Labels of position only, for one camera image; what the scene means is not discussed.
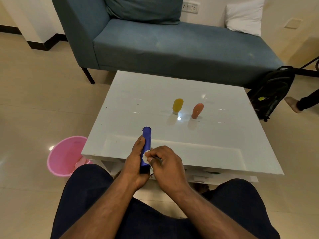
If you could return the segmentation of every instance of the person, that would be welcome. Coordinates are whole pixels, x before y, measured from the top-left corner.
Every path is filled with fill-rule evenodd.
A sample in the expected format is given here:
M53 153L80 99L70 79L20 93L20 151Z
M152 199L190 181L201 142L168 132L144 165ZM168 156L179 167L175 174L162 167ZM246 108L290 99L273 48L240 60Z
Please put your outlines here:
M252 184L232 179L200 195L187 183L181 158L166 146L145 155L161 189L188 218L165 216L133 198L150 177L139 173L144 144L140 136L115 180L95 164L74 171L63 190L51 239L280 238Z
M300 113L304 109L311 108L319 103L319 89L311 93L309 96L301 98L300 101L291 96L287 96L285 101L294 112Z

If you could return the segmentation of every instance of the black baseboard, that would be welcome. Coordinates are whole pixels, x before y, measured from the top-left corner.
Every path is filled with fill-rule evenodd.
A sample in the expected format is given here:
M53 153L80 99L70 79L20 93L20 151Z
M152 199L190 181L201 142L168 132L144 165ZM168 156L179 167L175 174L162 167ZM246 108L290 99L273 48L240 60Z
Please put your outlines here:
M17 27L0 25L0 32L3 33L13 33L13 34L22 34Z
M5 25L0 25L0 32L13 33L13 34L22 34L20 32L19 28L11 27L11 26L5 26ZM67 42L68 39L66 38L65 34L56 33L55 35L53 35L51 38L49 38L44 43L37 43L37 42L32 42L32 41L27 41L27 43L29 44L30 48L32 48L32 49L49 51L59 41Z

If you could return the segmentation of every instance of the blue sofa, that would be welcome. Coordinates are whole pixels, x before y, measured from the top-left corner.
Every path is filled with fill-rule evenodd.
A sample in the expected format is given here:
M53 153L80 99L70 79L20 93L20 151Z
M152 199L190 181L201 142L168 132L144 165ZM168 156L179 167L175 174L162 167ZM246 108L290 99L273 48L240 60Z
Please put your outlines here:
M257 36L180 22L110 18L104 0L52 0L74 56L87 68L125 70L252 88L281 60Z

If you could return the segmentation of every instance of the pink bucket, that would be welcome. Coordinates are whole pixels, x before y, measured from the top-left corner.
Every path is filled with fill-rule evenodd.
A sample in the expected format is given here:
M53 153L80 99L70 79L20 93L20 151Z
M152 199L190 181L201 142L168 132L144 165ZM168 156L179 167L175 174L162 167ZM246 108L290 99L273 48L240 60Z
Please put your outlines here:
M60 177L69 177L75 170L75 165L82 158L81 152L87 138L82 136L69 137L51 150L47 166L51 173Z

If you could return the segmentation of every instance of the person's left hand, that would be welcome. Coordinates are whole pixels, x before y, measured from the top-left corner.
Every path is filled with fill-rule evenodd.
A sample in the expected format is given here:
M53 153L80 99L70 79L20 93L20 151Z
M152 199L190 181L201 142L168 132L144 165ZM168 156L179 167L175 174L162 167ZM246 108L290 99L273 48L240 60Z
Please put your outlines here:
M132 152L127 157L124 167L119 175L126 181L130 181L136 187L135 191L142 188L150 177L148 174L140 174L140 165L141 165L141 151L145 144L145 138L141 135L135 142Z

